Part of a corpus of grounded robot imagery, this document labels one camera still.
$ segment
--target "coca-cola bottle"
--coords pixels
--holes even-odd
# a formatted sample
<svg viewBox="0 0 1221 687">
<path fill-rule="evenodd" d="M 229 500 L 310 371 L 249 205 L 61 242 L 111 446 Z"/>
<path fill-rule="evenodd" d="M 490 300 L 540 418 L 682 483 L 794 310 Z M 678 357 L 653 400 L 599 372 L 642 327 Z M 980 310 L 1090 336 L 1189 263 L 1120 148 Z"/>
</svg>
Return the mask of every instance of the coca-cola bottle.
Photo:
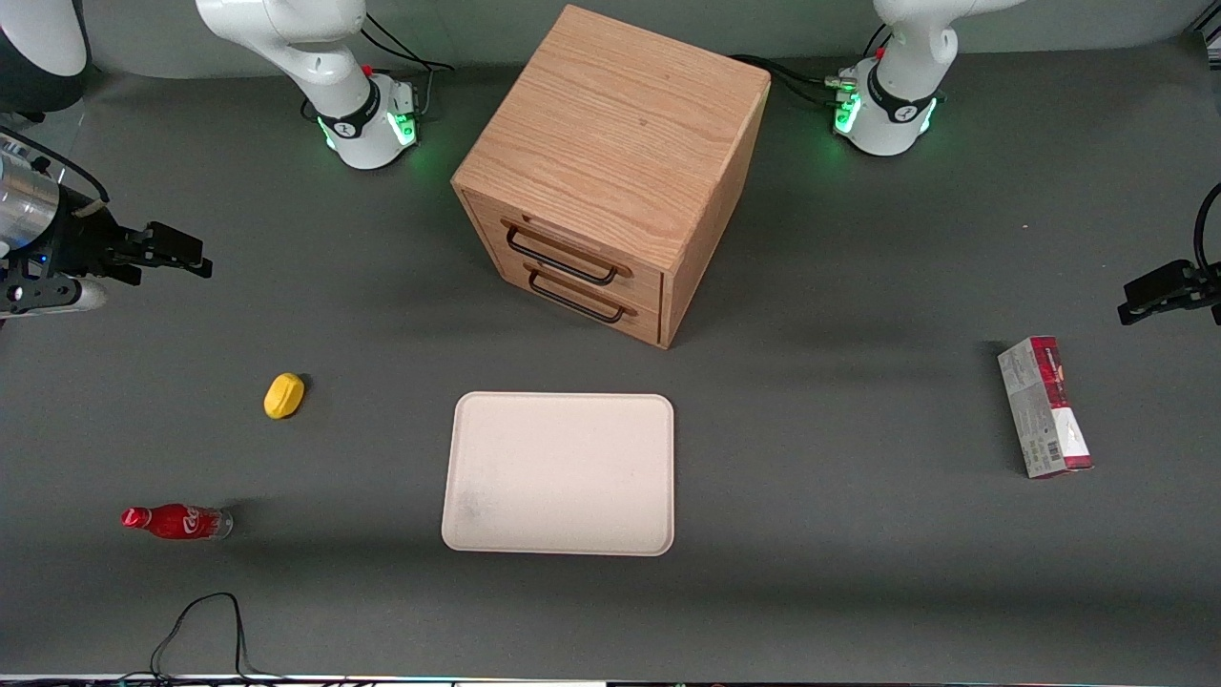
<svg viewBox="0 0 1221 687">
<path fill-rule="evenodd" d="M 222 509 L 166 504 L 127 509 L 123 527 L 148 530 L 161 539 L 223 539 L 233 531 L 233 519 Z"/>
</svg>

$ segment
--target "plastic tray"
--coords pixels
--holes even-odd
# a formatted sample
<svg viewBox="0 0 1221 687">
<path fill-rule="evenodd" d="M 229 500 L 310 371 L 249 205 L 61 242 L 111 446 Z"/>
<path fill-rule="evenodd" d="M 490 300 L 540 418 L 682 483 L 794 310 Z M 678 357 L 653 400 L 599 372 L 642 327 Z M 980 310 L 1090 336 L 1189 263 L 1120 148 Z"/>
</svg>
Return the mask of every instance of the plastic tray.
<svg viewBox="0 0 1221 687">
<path fill-rule="evenodd" d="M 656 395 L 463 397 L 441 536 L 459 552 L 664 554 L 673 406 Z"/>
</svg>

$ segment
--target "red and white box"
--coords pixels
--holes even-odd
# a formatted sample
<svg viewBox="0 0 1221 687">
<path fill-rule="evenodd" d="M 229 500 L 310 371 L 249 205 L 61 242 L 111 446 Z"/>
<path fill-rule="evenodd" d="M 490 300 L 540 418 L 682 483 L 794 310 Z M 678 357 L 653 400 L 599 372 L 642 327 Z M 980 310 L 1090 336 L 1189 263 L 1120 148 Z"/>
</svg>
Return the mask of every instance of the red and white box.
<svg viewBox="0 0 1221 687">
<path fill-rule="evenodd" d="M 1032 336 L 996 358 L 1032 480 L 1094 467 L 1065 394 L 1055 336 Z"/>
</svg>

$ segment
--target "wooden drawer cabinet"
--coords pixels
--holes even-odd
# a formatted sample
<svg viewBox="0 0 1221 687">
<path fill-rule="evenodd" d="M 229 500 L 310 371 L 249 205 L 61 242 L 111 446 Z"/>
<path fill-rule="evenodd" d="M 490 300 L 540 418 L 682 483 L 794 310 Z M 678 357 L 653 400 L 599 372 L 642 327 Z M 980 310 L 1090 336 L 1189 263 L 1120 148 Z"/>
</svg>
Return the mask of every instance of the wooden drawer cabinet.
<svg viewBox="0 0 1221 687">
<path fill-rule="evenodd" d="M 741 195 L 768 85 L 568 6 L 453 187 L 505 281 L 667 349 Z"/>
</svg>

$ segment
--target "black metal handle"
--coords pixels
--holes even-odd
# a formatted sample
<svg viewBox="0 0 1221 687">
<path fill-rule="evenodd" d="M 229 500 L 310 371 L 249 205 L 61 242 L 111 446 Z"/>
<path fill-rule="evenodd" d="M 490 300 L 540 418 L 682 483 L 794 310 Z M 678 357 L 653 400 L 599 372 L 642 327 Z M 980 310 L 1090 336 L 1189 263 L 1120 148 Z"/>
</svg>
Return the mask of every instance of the black metal handle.
<svg viewBox="0 0 1221 687">
<path fill-rule="evenodd" d="M 514 250 L 516 250 L 518 253 L 521 253 L 523 255 L 526 255 L 527 257 L 534 257 L 534 259 L 538 260 L 540 262 L 542 262 L 542 264 L 545 264 L 547 266 L 556 267 L 556 268 L 558 268 L 559 271 L 562 271 L 564 273 L 573 275 L 576 278 L 580 278 L 582 281 L 589 281 L 590 283 L 593 283 L 596 286 L 606 286 L 607 283 L 610 283 L 610 279 L 614 278 L 614 275 L 619 272 L 618 267 L 610 267 L 610 271 L 608 271 L 606 276 L 601 276 L 600 277 L 600 276 L 593 276 L 592 273 L 581 271 L 581 270 L 579 270 L 576 267 L 568 266 L 564 262 L 562 262 L 562 261 L 559 261 L 559 260 L 557 260 L 554 257 L 548 257 L 547 255 L 543 255 L 538 250 L 531 250 L 530 248 L 526 248 L 525 245 L 523 245 L 520 243 L 515 243 L 513 240 L 513 237 L 519 233 L 518 227 L 515 227 L 513 225 L 508 225 L 508 226 L 509 226 L 509 233 L 504 236 L 504 240 L 507 240 L 509 243 L 509 248 L 513 248 Z"/>
<path fill-rule="evenodd" d="M 614 323 L 614 322 L 619 321 L 620 318 L 623 318 L 623 312 L 625 311 L 625 309 L 624 309 L 623 305 L 619 305 L 618 310 L 615 310 L 615 314 L 613 314 L 613 315 L 604 315 L 604 314 L 602 314 L 602 312 L 600 312 L 600 311 L 597 311 L 597 310 L 595 310 L 592 308 L 586 308 L 585 305 L 578 303 L 576 300 L 571 300 L 569 298 L 564 298 L 563 295 L 560 295 L 559 293 L 556 293 L 554 290 L 547 290 L 542 286 L 538 286 L 537 283 L 535 283 L 535 279 L 537 279 L 537 278 L 538 278 L 538 272 L 535 271 L 535 270 L 530 270 L 530 288 L 535 293 L 542 295 L 543 298 L 548 298 L 551 300 L 554 300 L 554 301 L 559 303 L 560 305 L 567 305 L 567 306 L 569 306 L 569 308 L 571 308 L 571 309 L 581 312 L 582 315 L 589 315 L 589 316 L 591 316 L 591 317 L 601 321 L 602 323 Z"/>
</svg>

